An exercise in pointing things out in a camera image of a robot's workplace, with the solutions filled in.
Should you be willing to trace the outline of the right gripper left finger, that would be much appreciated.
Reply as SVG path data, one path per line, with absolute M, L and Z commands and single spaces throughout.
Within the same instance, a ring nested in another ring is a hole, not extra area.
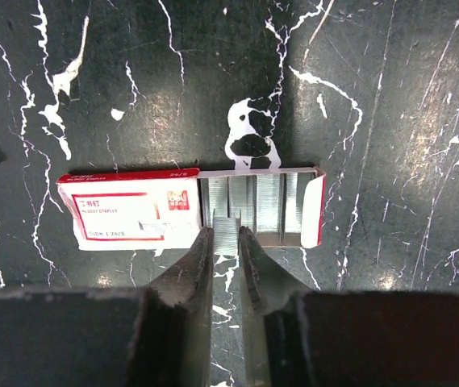
M 131 288 L 0 290 L 0 386 L 207 386 L 214 232 Z

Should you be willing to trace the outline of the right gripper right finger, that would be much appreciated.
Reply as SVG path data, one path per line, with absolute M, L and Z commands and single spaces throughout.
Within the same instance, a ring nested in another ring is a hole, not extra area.
M 314 290 L 239 231 L 249 386 L 459 386 L 459 295 Z

